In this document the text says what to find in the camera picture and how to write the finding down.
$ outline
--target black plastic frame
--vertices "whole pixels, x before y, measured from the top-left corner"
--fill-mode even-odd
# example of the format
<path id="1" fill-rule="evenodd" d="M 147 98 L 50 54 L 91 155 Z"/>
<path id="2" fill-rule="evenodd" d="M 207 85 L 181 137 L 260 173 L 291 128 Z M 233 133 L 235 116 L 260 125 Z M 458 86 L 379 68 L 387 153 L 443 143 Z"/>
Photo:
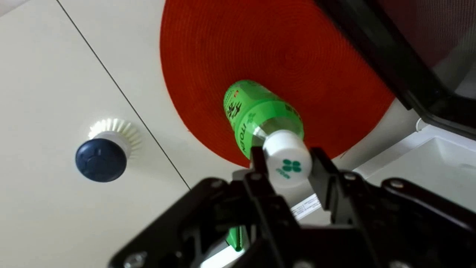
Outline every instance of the black plastic frame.
<path id="1" fill-rule="evenodd" d="M 407 109 L 476 140 L 476 101 L 445 88 L 375 0 L 315 1 Z"/>

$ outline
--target black metal bracket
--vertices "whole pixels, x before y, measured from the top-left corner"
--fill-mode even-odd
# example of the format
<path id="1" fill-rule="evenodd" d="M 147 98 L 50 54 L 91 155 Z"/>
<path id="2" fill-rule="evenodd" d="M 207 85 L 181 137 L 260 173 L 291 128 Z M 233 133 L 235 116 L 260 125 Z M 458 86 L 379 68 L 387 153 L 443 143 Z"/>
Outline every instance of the black metal bracket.
<path id="1" fill-rule="evenodd" d="M 476 214 L 407 180 L 373 186 L 339 171 L 312 149 L 309 182 L 331 225 L 302 228 L 268 180 L 265 155 L 233 180 L 199 182 L 110 262 L 110 268 L 199 267 L 229 228 L 259 229 L 233 267 L 407 267 L 476 265 Z"/>

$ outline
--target white cap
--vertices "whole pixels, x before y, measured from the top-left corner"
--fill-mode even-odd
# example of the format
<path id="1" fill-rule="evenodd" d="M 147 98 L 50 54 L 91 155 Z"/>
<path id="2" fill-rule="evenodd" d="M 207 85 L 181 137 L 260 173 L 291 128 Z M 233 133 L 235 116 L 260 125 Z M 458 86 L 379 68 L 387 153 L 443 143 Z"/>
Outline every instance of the white cap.
<path id="1" fill-rule="evenodd" d="M 308 179 L 312 159 L 303 141 L 288 130 L 279 130 L 266 137 L 263 150 L 268 156 L 268 173 L 273 182 L 290 182 Z"/>

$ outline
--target green plastic bottle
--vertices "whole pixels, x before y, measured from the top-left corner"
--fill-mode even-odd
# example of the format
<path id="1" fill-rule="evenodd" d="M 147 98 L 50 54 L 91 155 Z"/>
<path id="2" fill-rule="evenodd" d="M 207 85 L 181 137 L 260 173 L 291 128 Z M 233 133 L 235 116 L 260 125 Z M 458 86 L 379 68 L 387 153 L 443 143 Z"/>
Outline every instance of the green plastic bottle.
<path id="1" fill-rule="evenodd" d="M 306 179 L 311 155 L 305 147 L 303 124 L 297 112 L 265 86 L 238 80 L 224 94 L 223 107 L 239 150 L 250 159 L 262 146 L 270 179 Z"/>

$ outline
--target red disc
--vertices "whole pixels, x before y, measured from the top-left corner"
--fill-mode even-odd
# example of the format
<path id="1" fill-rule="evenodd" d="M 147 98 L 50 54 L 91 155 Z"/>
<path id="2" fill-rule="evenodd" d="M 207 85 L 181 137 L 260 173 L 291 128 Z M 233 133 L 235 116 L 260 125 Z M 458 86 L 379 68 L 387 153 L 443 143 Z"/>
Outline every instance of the red disc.
<path id="1" fill-rule="evenodd" d="M 312 0 L 168 0 L 160 58 L 189 131 L 248 165 L 224 118 L 223 95 L 256 80 L 303 119 L 305 141 L 336 156 L 387 112 L 391 91 Z"/>

